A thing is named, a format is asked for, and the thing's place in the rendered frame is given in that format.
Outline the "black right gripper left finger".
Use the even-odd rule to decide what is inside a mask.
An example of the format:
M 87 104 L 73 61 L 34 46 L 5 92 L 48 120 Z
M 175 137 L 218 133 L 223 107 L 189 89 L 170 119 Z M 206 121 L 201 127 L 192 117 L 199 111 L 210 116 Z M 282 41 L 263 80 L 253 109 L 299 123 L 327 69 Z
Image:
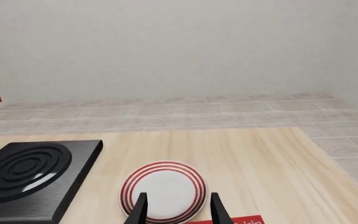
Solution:
M 147 219 L 147 194 L 142 192 L 134 205 L 133 210 L 124 224 L 146 224 Z

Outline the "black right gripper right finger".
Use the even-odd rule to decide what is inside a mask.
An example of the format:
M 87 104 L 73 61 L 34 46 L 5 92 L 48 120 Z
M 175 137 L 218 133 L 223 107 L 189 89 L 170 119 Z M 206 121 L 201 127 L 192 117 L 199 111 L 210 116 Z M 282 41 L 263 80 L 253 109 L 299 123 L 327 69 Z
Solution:
M 210 209 L 213 224 L 234 224 L 217 192 L 211 193 Z

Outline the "white plate with red rings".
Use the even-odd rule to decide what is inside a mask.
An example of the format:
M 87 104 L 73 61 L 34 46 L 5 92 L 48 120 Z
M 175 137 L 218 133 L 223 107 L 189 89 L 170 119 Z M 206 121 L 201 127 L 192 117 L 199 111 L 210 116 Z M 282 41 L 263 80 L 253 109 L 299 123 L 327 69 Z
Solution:
M 141 193 L 147 194 L 146 224 L 184 224 L 203 209 L 208 185 L 192 166 L 157 161 L 131 173 L 119 191 L 119 205 L 129 215 Z

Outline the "flat black stove plate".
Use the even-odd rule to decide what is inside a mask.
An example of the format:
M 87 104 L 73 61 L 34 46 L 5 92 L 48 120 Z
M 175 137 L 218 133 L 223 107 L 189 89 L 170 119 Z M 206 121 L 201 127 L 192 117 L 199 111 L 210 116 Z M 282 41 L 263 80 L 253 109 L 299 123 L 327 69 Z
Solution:
M 103 148 L 100 139 L 0 149 L 0 224 L 59 224 Z

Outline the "red printed food box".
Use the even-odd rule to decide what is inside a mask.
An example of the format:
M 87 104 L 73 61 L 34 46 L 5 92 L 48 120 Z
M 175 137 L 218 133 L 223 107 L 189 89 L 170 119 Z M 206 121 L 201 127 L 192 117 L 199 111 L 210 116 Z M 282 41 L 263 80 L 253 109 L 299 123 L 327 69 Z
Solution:
M 231 218 L 233 224 L 265 224 L 262 216 L 243 216 Z M 198 222 L 187 222 L 185 224 L 213 224 L 212 220 L 203 220 Z

